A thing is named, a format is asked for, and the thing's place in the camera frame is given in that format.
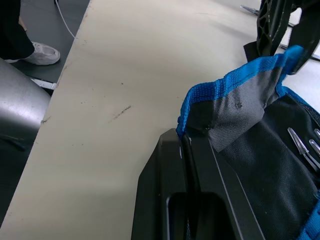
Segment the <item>beige tabletop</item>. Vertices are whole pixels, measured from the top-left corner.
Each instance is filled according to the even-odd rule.
[[[240,4],[260,1],[92,0],[0,239],[129,240],[139,174],[187,91],[247,62]],[[319,68],[286,84],[320,112]]]

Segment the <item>shoe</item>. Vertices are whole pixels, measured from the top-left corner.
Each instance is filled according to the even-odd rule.
[[[24,61],[35,65],[51,65],[55,64],[60,59],[60,52],[48,45],[32,42],[34,52],[23,59]]]
[[[8,64],[14,64],[14,63],[18,62],[19,60],[20,59],[17,59],[17,60],[6,59],[4,61],[7,62]]]

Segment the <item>blue fabric trim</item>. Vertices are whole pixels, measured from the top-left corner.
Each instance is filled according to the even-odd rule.
[[[282,83],[286,78],[286,76],[292,72],[292,69],[297,64],[297,61],[300,58],[303,51],[304,49],[301,46],[296,45],[296,46],[290,47],[288,50],[284,52],[284,54],[287,55],[287,61],[279,77],[278,83],[275,86],[275,90],[279,95],[279,98],[283,97],[286,93],[288,93],[289,88],[284,87]]]
[[[289,96],[291,96],[297,102],[302,103],[302,104],[307,105],[307,106],[310,106],[305,100],[303,100],[298,94],[296,94],[290,88],[288,88],[286,86],[282,86],[281,88],[285,92],[285,94],[288,94]]]
[[[282,96],[284,96],[285,92],[281,92],[281,90],[283,91],[282,81],[286,75],[291,72],[293,66],[299,59],[298,56],[302,52],[302,47],[293,46],[285,51],[285,53],[259,57],[248,62],[240,68],[229,72],[224,78],[213,82],[200,83],[192,87],[188,91],[180,110],[180,117],[178,118],[178,125],[176,128],[178,136],[182,137],[185,132],[188,114],[192,104],[203,101],[213,101],[225,97],[232,90],[244,84],[247,80],[260,72],[269,71],[274,68],[283,68],[279,80],[281,84],[277,84],[277,86],[279,85],[279,91],[283,94]]]
[[[297,240],[320,240],[320,200]]]

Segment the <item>person's leg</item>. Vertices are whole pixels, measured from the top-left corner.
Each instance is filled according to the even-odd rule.
[[[25,30],[19,24],[20,0],[0,0],[0,58],[25,59],[34,51]]]

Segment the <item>black plastic bracket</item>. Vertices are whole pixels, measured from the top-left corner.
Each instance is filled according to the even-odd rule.
[[[138,181],[131,240],[264,240],[241,182],[199,132],[165,132]]]
[[[304,52],[291,74],[312,56],[320,40],[320,0],[262,0],[257,18],[257,39],[244,46],[248,62],[273,56],[287,30],[290,14],[302,9],[300,22],[292,27],[289,47],[299,45]]]

